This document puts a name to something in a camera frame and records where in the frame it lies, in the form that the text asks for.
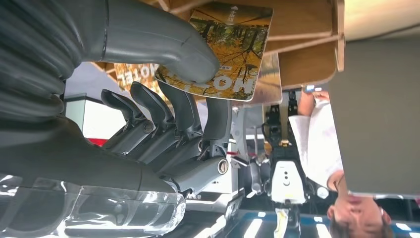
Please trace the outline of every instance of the metal screw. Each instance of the metal screw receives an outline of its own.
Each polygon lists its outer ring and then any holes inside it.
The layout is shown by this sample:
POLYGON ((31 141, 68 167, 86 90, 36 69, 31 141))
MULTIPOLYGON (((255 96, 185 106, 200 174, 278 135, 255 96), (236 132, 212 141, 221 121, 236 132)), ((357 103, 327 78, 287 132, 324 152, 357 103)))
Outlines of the metal screw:
POLYGON ((226 159, 220 160, 219 163, 217 164, 217 171, 221 175, 225 174, 228 168, 229 168, 229 165, 226 159))
POLYGON ((200 140, 200 141, 198 142, 198 151, 201 153, 201 152, 202 152, 202 150, 203 150, 203 140, 200 140))
POLYGON ((143 132, 149 134, 152 131, 153 131, 153 123, 151 121, 147 121, 143 128, 143 132))

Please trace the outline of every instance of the dark hair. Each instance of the dark hair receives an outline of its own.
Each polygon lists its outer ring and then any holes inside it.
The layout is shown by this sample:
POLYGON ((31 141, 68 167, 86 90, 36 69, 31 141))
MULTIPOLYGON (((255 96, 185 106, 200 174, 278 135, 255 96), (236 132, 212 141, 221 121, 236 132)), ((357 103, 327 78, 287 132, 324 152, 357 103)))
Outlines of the dark hair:
MULTIPOLYGON (((391 226, 388 225, 384 219, 382 219, 383 226, 381 231, 378 232, 378 238, 394 238, 394 232, 391 229, 391 226)), ((349 238, 349 229, 347 227, 340 226, 336 221, 334 216, 331 217, 331 222, 329 226, 329 232, 331 238, 349 238)))

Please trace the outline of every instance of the autumn forest picture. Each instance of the autumn forest picture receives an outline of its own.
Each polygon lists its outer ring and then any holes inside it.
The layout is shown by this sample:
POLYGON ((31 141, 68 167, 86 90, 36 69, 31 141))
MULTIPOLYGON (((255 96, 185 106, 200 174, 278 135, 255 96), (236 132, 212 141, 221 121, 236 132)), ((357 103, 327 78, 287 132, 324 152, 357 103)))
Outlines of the autumn forest picture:
POLYGON ((213 49, 219 71, 206 84, 181 81, 162 66, 156 78, 196 95, 252 100, 272 14, 271 8, 221 2, 196 8, 190 23, 213 49))

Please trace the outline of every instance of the white shirt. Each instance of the white shirt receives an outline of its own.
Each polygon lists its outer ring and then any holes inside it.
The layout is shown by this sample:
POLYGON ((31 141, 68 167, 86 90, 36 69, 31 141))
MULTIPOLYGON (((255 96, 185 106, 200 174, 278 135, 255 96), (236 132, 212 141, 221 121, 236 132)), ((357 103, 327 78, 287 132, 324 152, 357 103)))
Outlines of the white shirt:
POLYGON ((328 178, 343 169, 331 104, 316 100, 308 116, 289 117, 306 176, 327 187, 328 178))

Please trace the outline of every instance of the wooden display stand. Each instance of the wooden display stand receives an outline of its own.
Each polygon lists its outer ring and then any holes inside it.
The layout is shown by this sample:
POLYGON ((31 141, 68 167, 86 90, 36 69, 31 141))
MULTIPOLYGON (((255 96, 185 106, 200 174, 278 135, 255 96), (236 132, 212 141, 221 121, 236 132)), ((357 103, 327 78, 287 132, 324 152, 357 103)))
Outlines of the wooden display stand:
MULTIPOLYGON (((143 0, 184 20, 210 0, 143 0)), ((325 83, 344 69, 344 0, 221 0, 271 7, 265 54, 278 54, 282 88, 325 83)), ((95 63, 117 82, 110 63, 95 63)))

